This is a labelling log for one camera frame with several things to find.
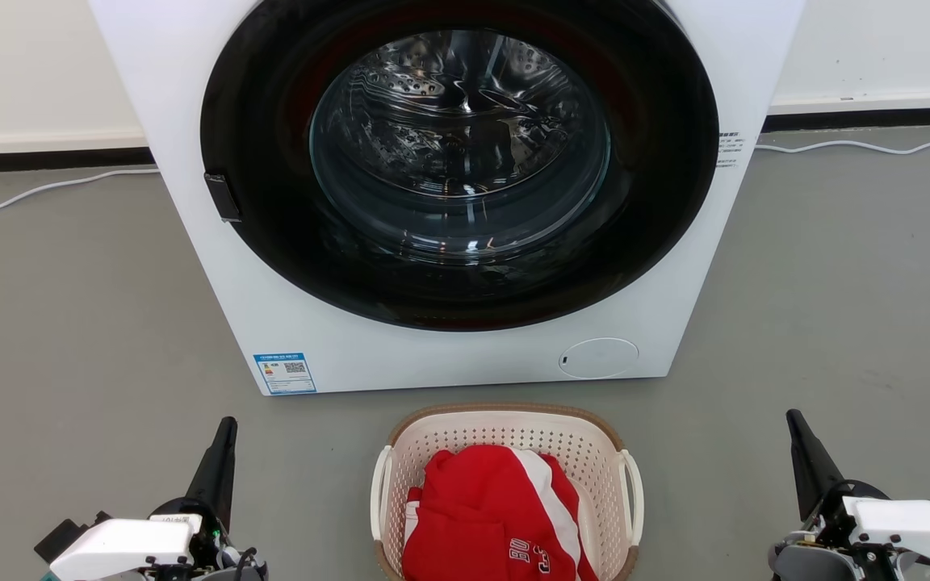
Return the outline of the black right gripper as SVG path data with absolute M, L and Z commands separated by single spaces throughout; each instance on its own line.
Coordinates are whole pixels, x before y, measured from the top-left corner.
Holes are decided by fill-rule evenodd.
M 817 544 L 823 547 L 848 549 L 869 543 L 868 533 L 856 532 L 857 520 L 850 515 L 844 501 L 890 497 L 859 479 L 845 479 L 803 412 L 790 409 L 785 420 L 791 440 L 798 514 L 804 525 L 815 533 Z

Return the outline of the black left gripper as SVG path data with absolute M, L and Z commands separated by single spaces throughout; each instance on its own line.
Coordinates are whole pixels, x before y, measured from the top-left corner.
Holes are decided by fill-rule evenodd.
M 159 505 L 150 520 L 199 518 L 189 551 L 197 569 L 222 570 L 232 566 L 228 531 L 235 488 L 237 420 L 222 418 L 210 446 L 203 453 L 186 497 Z

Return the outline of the cream perforated laundry basket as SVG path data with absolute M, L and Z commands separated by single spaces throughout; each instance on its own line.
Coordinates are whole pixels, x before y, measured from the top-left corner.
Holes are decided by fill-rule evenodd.
M 599 416 L 568 406 L 530 402 L 431 406 L 406 416 L 374 464 L 370 526 L 378 566 L 404 581 L 404 504 L 423 483 L 439 451 L 505 445 L 547 454 L 563 467 L 580 497 L 579 536 L 598 581 L 630 581 L 643 534 L 643 482 L 620 436 Z

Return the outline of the blue energy label sticker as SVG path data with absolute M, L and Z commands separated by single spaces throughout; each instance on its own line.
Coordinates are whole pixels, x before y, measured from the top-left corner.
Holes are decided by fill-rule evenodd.
M 302 353 L 254 354 L 253 366 L 265 395 L 316 393 L 312 372 Z

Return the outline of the white front-load washing machine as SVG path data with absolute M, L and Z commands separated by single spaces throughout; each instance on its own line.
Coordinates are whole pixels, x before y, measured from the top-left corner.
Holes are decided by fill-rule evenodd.
M 566 382 L 565 349 L 613 337 L 639 360 L 619 378 L 672 367 L 763 128 L 806 0 L 658 0 L 707 67 L 720 132 L 741 132 L 737 168 L 716 169 L 678 243 L 620 293 L 520 328 L 442 332 L 364 319 L 274 272 L 223 222 L 204 184 L 199 121 L 223 44 L 261 0 L 88 0 L 178 216 L 262 393 L 254 354 L 302 353 L 316 393 Z

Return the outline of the round white filter cover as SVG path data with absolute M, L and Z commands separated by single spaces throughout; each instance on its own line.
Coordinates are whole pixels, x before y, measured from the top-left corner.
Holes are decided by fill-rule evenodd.
M 630 372 L 639 360 L 639 349 L 630 341 L 599 337 L 576 343 L 558 360 L 559 368 L 569 376 L 582 380 L 619 378 Z

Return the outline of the red and white garment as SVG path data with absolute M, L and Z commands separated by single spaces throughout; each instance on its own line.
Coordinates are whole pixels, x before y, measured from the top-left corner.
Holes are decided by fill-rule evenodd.
M 429 460 L 404 505 L 400 566 L 404 581 L 599 581 L 560 463 L 502 445 Z

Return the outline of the round black washer door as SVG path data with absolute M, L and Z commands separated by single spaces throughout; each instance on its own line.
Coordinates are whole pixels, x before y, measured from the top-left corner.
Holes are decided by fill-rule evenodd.
M 308 295 L 480 332 L 620 293 L 707 199 L 719 107 L 658 0 L 261 0 L 204 88 L 204 173 Z

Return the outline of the printed warning text sticker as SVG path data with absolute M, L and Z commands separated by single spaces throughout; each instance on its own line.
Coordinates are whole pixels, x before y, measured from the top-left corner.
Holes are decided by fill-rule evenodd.
M 741 132 L 720 132 L 716 169 L 737 168 L 743 159 L 745 146 L 746 140 Z

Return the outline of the black baseboard strip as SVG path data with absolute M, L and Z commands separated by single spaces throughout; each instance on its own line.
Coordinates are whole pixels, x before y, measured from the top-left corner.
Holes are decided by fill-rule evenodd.
M 761 132 L 915 126 L 930 126 L 930 109 L 820 111 L 820 113 L 768 115 Z M 117 168 L 117 166 L 134 165 L 154 165 L 150 148 L 92 148 L 92 150 L 0 153 L 0 173 L 23 172 L 23 170 Z

